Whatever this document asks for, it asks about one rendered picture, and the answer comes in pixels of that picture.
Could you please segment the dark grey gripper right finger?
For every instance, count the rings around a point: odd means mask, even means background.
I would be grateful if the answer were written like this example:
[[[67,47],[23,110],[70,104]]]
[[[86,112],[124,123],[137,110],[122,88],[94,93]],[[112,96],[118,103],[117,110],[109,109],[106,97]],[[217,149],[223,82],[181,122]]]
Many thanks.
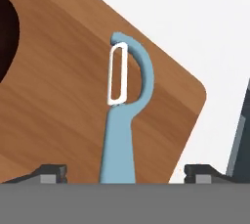
[[[186,164],[184,168],[186,184],[233,183],[234,180],[209,164]]]

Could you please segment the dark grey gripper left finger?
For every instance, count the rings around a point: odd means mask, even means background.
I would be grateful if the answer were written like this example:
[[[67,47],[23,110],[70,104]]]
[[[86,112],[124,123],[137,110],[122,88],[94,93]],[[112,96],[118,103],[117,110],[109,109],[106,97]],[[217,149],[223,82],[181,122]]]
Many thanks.
[[[65,164],[42,164],[29,174],[5,181],[5,184],[66,184]]]

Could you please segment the light blue peeler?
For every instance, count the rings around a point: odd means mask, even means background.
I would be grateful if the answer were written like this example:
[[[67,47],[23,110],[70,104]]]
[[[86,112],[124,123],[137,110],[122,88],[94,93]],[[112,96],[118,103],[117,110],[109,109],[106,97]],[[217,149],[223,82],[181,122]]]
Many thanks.
[[[107,78],[107,104],[104,146],[102,153],[101,184],[135,184],[135,163],[132,142],[132,120],[148,104],[154,88],[154,73],[151,59],[143,45],[122,32],[113,32],[109,52]],[[122,49],[121,87],[118,99],[111,98],[113,55],[117,48]],[[137,101],[126,104],[128,79],[128,54],[131,54],[140,67],[141,92]]]

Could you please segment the wooden cutting board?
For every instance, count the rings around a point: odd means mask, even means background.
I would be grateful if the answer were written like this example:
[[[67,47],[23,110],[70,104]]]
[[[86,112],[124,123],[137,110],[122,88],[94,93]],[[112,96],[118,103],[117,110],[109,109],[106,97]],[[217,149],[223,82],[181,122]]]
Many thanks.
[[[64,163],[71,183],[99,179],[109,37],[140,41],[154,92],[133,121],[137,180],[166,183],[205,103],[203,85],[102,0],[11,0],[18,52],[0,83],[0,182]]]

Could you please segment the dark grey cabinet front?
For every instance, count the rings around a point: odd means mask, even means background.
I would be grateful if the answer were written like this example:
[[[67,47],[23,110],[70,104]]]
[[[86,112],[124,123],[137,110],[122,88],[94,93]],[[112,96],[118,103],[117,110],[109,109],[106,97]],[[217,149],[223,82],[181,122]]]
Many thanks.
[[[227,175],[237,182],[250,183],[250,80],[229,156]]]

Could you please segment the dark brown round object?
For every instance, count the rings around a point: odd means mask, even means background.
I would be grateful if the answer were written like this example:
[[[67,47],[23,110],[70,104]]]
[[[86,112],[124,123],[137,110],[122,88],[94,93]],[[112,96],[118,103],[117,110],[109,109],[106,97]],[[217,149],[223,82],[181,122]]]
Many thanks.
[[[20,41],[20,20],[11,0],[0,0],[0,83],[10,68]]]

